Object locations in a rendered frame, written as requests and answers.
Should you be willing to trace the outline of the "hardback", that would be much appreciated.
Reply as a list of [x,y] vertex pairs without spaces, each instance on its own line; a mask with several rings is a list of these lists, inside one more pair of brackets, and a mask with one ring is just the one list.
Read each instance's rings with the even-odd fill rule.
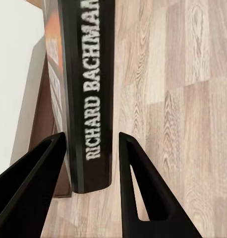
[[112,183],[116,0],[42,0],[52,109],[71,190]]

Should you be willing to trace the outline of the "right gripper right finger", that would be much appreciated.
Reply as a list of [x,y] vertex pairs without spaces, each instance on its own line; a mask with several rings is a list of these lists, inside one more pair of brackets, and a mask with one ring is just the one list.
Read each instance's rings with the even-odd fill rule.
[[[202,238],[138,141],[119,133],[122,238]],[[138,218],[132,166],[150,221]]]

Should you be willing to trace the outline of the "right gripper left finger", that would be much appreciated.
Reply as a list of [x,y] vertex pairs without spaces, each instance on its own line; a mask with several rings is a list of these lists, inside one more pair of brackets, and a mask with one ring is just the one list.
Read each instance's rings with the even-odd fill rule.
[[65,154],[54,134],[0,175],[0,238],[41,238]]

